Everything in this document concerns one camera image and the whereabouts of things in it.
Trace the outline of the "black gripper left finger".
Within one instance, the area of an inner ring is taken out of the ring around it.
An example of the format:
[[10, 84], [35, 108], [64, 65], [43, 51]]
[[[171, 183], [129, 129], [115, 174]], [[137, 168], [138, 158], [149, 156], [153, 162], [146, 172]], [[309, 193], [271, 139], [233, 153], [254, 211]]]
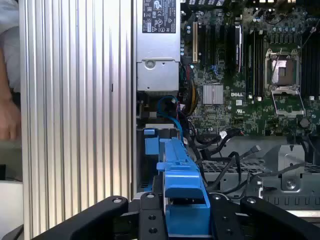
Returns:
[[166, 240], [168, 231], [159, 195], [144, 193], [130, 202], [110, 196], [36, 236], [37, 240]]

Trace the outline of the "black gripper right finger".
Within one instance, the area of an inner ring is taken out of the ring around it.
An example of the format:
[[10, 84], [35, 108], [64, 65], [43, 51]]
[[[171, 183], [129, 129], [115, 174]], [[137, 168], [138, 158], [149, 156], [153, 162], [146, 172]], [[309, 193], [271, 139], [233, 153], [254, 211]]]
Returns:
[[320, 228], [261, 198], [245, 196], [239, 204], [210, 196], [214, 240], [318, 240]]

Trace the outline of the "person's bare hand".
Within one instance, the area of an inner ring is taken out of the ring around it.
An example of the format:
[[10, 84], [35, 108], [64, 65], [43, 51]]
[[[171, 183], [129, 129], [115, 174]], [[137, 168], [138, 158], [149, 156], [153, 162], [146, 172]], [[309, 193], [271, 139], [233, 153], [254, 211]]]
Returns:
[[0, 139], [14, 141], [21, 137], [21, 111], [11, 99], [0, 99]]

